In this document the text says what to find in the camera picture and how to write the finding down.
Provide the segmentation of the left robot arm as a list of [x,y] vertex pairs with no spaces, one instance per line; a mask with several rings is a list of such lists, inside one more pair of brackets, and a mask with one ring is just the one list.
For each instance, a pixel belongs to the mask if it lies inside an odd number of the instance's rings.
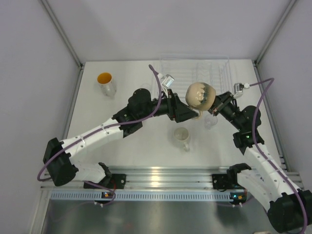
[[152,99],[147,89],[137,89],[128,99],[127,106],[100,126],[73,138],[50,140],[43,163],[53,184],[60,187],[71,181],[83,181],[85,188],[106,188],[111,183],[112,173],[102,162],[86,163],[88,152],[135,133],[147,118],[166,115],[171,121],[180,123],[199,115],[172,90],[168,94],[168,97]]

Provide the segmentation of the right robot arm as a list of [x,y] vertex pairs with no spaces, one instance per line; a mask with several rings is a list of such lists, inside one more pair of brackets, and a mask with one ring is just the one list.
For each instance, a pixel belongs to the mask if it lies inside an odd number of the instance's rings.
[[247,189],[277,232],[300,228],[303,233],[312,223],[312,193],[292,182],[270,155],[257,130],[261,124],[259,107],[250,105],[240,110],[233,94],[225,92],[215,97],[208,111],[222,115],[238,130],[233,134],[234,144],[251,162],[251,166],[240,163],[227,170],[229,185]]

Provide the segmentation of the white speckled mug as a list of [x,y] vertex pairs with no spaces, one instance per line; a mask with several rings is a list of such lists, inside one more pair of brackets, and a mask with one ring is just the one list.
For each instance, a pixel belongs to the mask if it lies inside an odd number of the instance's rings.
[[190,133],[185,127],[178,127],[174,130],[173,140],[180,149],[186,152],[190,151]]

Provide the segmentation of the floral mug orange inside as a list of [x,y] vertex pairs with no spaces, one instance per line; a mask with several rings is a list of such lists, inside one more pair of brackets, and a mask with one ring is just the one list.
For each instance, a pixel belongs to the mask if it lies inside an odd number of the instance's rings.
[[115,97],[117,87],[115,85],[115,80],[110,73],[105,72],[99,74],[97,77],[97,83],[105,96],[109,98]]

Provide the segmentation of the beige ceramic mug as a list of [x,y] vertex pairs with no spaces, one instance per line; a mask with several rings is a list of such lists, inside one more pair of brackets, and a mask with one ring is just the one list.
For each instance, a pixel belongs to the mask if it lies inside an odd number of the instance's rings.
[[204,111],[208,111],[216,98],[216,90],[207,83],[195,82],[187,89],[185,100],[188,106],[199,112],[197,117],[193,119],[198,120],[202,117]]

